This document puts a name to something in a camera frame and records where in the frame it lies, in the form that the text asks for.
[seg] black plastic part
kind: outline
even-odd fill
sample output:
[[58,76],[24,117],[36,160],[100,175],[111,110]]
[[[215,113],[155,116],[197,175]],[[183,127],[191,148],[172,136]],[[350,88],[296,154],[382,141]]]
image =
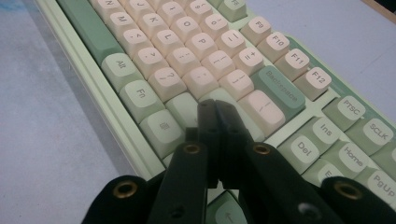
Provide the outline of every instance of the black plastic part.
[[241,188],[242,194],[257,195],[267,208],[266,212],[254,214],[257,220],[344,223],[274,147],[264,143],[250,144],[246,147],[244,166],[246,185]]
[[124,175],[110,181],[92,202],[83,224],[145,223],[151,203],[147,182]]
[[147,223],[203,224],[207,192],[207,149],[197,142],[177,147]]
[[253,140],[233,105],[216,101],[216,111],[221,129],[219,180],[225,189],[239,189],[243,176],[241,158]]
[[208,187],[215,189],[219,183],[220,129],[213,100],[198,104],[198,141],[208,150]]
[[326,178],[320,194],[345,223],[396,223],[395,211],[355,180],[341,176]]

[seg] printed key label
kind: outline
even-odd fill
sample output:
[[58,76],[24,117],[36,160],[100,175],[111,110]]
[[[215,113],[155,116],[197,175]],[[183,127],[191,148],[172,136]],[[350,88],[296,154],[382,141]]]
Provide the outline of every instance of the printed key label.
[[386,203],[396,200],[396,183],[383,171],[375,171],[368,179],[368,187]]
[[393,131],[380,119],[371,119],[364,125],[363,131],[379,146],[384,146],[393,137]]

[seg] desk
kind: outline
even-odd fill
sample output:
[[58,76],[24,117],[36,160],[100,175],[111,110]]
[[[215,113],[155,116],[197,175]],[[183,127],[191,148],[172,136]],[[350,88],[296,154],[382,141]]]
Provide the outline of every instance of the desk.
[[[396,26],[360,0],[248,5],[396,121]],[[79,223],[134,171],[35,3],[0,1],[0,223]]]

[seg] mechanical keyboard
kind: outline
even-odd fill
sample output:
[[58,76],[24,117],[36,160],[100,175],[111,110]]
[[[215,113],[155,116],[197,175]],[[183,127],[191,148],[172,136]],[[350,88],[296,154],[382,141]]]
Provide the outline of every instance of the mechanical keyboard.
[[[353,178],[396,209],[394,124],[244,0],[36,2],[138,175],[166,169],[215,99],[306,181]],[[231,192],[209,194],[208,223],[246,222]]]

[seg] keycap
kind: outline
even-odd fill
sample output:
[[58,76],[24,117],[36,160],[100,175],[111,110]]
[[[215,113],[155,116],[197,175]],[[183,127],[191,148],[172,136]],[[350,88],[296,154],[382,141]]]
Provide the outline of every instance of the keycap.
[[111,14],[125,11],[117,0],[97,0],[95,9],[105,23],[108,23]]
[[166,57],[174,49],[183,48],[184,44],[172,30],[162,30],[151,39],[154,47]]
[[244,71],[248,76],[253,75],[264,67],[264,58],[256,48],[246,48],[233,56],[233,61],[238,69]]
[[314,67],[297,78],[293,83],[309,100],[315,101],[315,99],[328,89],[332,83],[332,77],[323,71],[323,69]]
[[361,118],[365,112],[364,105],[351,95],[335,99],[323,109],[323,113],[343,132]]
[[229,30],[227,20],[220,14],[213,14],[206,17],[206,19],[200,23],[200,26],[202,31],[209,34],[213,39],[217,39],[218,36]]
[[140,71],[124,53],[108,55],[103,60],[101,68],[116,92],[120,92],[129,82],[143,79]]
[[199,61],[218,50],[215,41],[206,33],[200,33],[187,40],[186,47],[195,54]]
[[184,142],[184,132],[168,110],[160,110],[140,123],[140,128],[163,159]]
[[384,171],[367,168],[356,177],[356,180],[384,202],[391,204],[396,201],[396,183]]
[[162,30],[169,30],[168,25],[157,13],[149,13],[144,15],[137,24],[149,39],[154,37]]
[[326,117],[309,120],[299,131],[312,141],[319,153],[324,153],[338,138],[342,131]]
[[262,91],[255,90],[238,103],[258,124],[266,136],[285,123],[285,115]]
[[235,106],[236,110],[238,111],[239,116],[241,117],[242,121],[245,124],[245,127],[250,132],[250,136],[252,137],[253,141],[263,141],[265,139],[264,132],[259,128],[258,124],[253,120],[248,113],[242,108],[240,104],[238,104],[235,99],[223,88],[215,89],[206,95],[202,96],[199,99],[199,102],[204,100],[213,99],[213,100],[220,100],[227,102],[233,106]]
[[338,141],[321,158],[331,161],[348,178],[355,178],[370,158],[354,143]]
[[228,191],[207,207],[205,223],[248,224],[238,202]]
[[169,66],[165,58],[155,48],[139,50],[134,56],[133,61],[146,80],[157,70]]
[[145,80],[128,83],[120,91],[120,98],[137,123],[140,123],[145,117],[165,109],[160,98]]
[[164,67],[155,71],[149,77],[148,83],[163,102],[170,100],[187,89],[186,84],[171,67]]
[[231,58],[245,49],[245,38],[236,30],[229,30],[216,39],[219,49],[226,52]]
[[172,98],[165,106],[174,116],[182,130],[198,126],[198,103],[188,92],[183,92]]
[[107,27],[111,33],[121,41],[123,33],[127,30],[138,29],[137,24],[134,22],[132,17],[126,12],[116,12],[110,15],[110,20],[107,23]]
[[300,49],[292,49],[277,60],[274,65],[290,81],[294,81],[306,72],[309,66],[309,58]]
[[88,1],[60,1],[59,5],[75,24],[75,29],[98,64],[110,54],[123,53],[116,38],[108,31]]
[[230,22],[239,21],[248,15],[245,0],[224,0],[219,5],[218,11]]
[[346,135],[370,156],[393,138],[393,131],[380,119],[361,119]]
[[166,56],[166,61],[169,62],[181,77],[184,77],[192,69],[201,66],[201,63],[188,48],[175,49]]
[[277,149],[299,174],[302,174],[319,157],[318,148],[308,137],[300,133],[294,134]]
[[171,2],[172,0],[148,0],[148,3],[154,8],[155,11],[165,3]]
[[189,16],[182,17],[175,21],[171,25],[171,29],[180,37],[183,43],[186,43],[187,40],[202,32],[198,23]]
[[213,14],[212,6],[206,0],[195,0],[186,6],[187,15],[191,16],[198,23]]
[[177,2],[168,2],[160,6],[157,13],[163,18],[163,20],[171,26],[174,21],[187,16],[186,12]]
[[271,24],[261,16],[250,20],[242,29],[244,35],[254,46],[259,45],[265,37],[271,34]]
[[289,52],[290,41],[280,32],[273,32],[259,43],[257,49],[271,62]]
[[202,66],[213,75],[216,80],[235,70],[233,60],[222,50],[217,50],[201,61]]
[[396,180],[396,143],[387,143],[381,150],[371,156],[373,161],[378,164],[387,174]]
[[219,87],[215,77],[205,67],[197,67],[183,77],[189,91],[195,99]]
[[129,0],[124,7],[135,22],[139,22],[144,15],[155,12],[146,0]]
[[305,108],[305,96],[273,66],[266,66],[251,77],[254,87],[265,92],[283,111],[286,120]]
[[139,29],[125,31],[120,44],[130,58],[133,58],[141,49],[153,47],[145,33]]
[[248,75],[239,69],[231,72],[219,80],[219,84],[224,90],[238,101],[248,93],[254,91],[254,85]]
[[328,161],[319,158],[302,175],[303,179],[309,183],[320,187],[325,178],[333,176],[343,176],[343,174]]

